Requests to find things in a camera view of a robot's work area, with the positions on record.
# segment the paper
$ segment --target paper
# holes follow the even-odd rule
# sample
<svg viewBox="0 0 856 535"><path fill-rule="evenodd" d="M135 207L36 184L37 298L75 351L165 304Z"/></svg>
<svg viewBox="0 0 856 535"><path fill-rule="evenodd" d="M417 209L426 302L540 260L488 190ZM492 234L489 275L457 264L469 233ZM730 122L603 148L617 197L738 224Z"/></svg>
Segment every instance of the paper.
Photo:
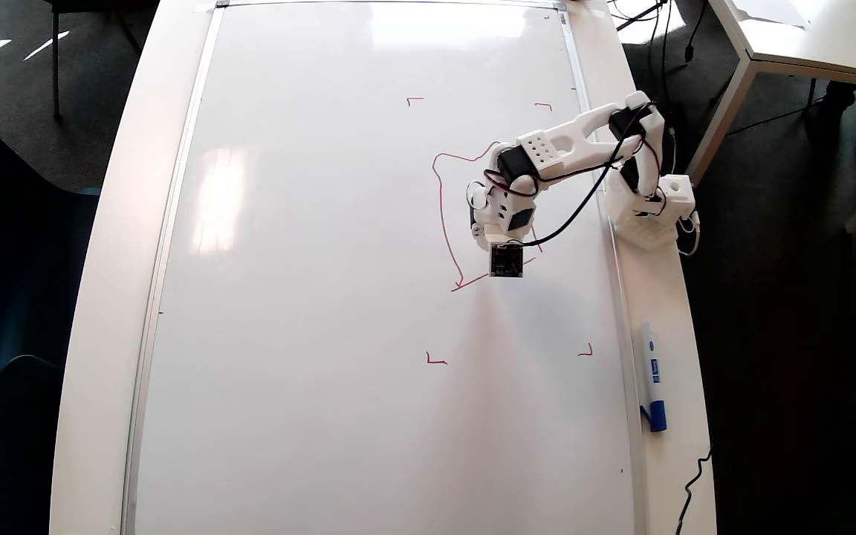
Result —
<svg viewBox="0 0 856 535"><path fill-rule="evenodd" d="M751 18L805 27L808 21L789 0L731 0Z"/></svg>

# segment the black shoe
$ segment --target black shoe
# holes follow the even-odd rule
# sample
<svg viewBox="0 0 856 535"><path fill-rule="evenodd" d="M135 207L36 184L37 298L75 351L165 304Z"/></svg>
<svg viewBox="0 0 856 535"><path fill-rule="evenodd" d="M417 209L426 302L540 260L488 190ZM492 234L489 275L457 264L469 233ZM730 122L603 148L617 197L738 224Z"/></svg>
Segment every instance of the black shoe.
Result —
<svg viewBox="0 0 856 535"><path fill-rule="evenodd" d="M808 137L818 143L836 143L838 133L841 132L842 113L843 108L829 105L826 101L813 106L805 113L805 130L808 131Z"/></svg>

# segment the person's leg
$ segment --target person's leg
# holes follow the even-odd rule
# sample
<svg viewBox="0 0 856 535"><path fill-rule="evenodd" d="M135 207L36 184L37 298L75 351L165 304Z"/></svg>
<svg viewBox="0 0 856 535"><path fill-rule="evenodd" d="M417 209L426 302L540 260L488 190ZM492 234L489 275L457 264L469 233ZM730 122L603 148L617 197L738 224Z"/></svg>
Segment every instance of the person's leg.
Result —
<svg viewBox="0 0 856 535"><path fill-rule="evenodd" d="M830 82L821 106L840 115L845 109L850 108L850 105L854 104L854 91L856 91L856 84Z"/></svg>
<svg viewBox="0 0 856 535"><path fill-rule="evenodd" d="M836 145L841 131L841 114L854 104L856 85L846 82L830 82L825 97L817 106L805 113L808 136L823 149Z"/></svg>

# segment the whiteboard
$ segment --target whiteboard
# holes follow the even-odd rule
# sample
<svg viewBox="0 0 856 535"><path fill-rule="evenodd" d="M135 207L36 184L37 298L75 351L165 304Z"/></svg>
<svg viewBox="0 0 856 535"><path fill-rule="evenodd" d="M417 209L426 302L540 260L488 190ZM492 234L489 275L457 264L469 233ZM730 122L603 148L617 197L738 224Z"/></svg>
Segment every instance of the whiteboard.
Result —
<svg viewBox="0 0 856 535"><path fill-rule="evenodd" d="M491 279L464 199L490 143L580 112L560 13L210 16L129 531L635 532L608 224L594 203L523 279ZM536 230L590 186L552 187Z"/></svg>

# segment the red corner mark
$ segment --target red corner mark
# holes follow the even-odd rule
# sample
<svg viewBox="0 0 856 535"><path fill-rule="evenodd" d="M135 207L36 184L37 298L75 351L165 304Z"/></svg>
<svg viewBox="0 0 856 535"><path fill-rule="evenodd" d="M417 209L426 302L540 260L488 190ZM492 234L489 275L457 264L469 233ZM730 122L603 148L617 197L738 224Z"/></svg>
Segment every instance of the red corner mark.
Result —
<svg viewBox="0 0 856 535"><path fill-rule="evenodd" d="M431 360L431 353L429 353L428 351L425 351L425 355L428 356L428 363L443 363L443 365L448 366L448 363L446 363L444 361L432 361Z"/></svg>

